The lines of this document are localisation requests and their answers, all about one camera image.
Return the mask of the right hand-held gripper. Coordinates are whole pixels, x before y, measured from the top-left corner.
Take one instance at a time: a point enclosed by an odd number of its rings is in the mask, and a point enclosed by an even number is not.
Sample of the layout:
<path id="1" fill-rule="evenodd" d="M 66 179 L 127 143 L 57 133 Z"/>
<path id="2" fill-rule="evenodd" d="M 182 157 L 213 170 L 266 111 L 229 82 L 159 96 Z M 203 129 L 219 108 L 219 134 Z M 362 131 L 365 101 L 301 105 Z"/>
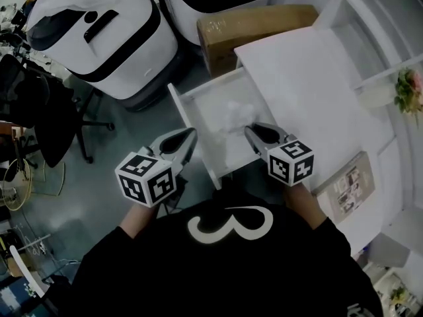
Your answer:
<path id="1" fill-rule="evenodd" d="M 266 159 L 268 175 L 287 186 L 302 183 L 313 175 L 314 152 L 293 134 L 270 123 L 254 122 L 244 128 L 245 137 L 260 158 Z M 293 139 L 271 148 L 273 139 Z"/>

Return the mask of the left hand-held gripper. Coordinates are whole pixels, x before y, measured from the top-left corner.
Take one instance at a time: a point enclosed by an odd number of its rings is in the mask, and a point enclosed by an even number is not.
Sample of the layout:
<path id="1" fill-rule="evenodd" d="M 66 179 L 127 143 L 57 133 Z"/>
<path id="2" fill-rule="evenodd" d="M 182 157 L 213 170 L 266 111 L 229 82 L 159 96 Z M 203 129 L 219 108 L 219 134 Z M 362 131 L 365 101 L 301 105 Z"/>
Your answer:
<path id="1" fill-rule="evenodd" d="M 115 175 L 125 198 L 154 207 L 175 193 L 176 176 L 190 161 L 198 142 L 193 127 L 176 129 L 156 138 L 153 151 L 175 151 L 149 156 L 131 152 L 116 168 Z"/>

